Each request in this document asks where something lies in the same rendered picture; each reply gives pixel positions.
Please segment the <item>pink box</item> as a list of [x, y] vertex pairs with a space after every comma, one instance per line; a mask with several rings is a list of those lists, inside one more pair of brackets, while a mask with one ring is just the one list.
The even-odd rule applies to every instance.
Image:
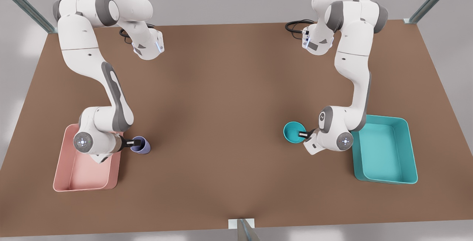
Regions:
[[56, 192], [113, 189], [117, 185], [120, 152], [103, 163], [96, 163], [73, 146], [72, 140], [77, 132], [78, 124], [71, 124], [65, 130], [53, 189]]

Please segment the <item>purple cup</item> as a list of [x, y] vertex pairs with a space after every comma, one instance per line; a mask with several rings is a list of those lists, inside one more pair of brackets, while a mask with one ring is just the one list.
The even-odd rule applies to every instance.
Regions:
[[140, 145], [135, 145], [130, 147], [130, 149], [138, 154], [145, 155], [148, 154], [151, 150], [149, 142], [142, 136], [136, 136], [133, 140], [140, 140]]

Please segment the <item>teal bowl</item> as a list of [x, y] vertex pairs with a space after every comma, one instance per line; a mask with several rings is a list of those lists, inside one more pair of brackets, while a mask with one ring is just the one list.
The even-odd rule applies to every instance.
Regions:
[[304, 126], [299, 122], [288, 122], [283, 129], [285, 139], [290, 143], [301, 143], [306, 139], [306, 136], [299, 136], [299, 133], [306, 132]]

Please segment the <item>teal box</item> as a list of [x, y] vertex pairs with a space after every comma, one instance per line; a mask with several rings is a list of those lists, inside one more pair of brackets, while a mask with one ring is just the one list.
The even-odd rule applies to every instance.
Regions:
[[367, 115], [365, 126], [352, 134], [354, 175], [358, 180], [393, 185], [418, 182], [406, 120]]

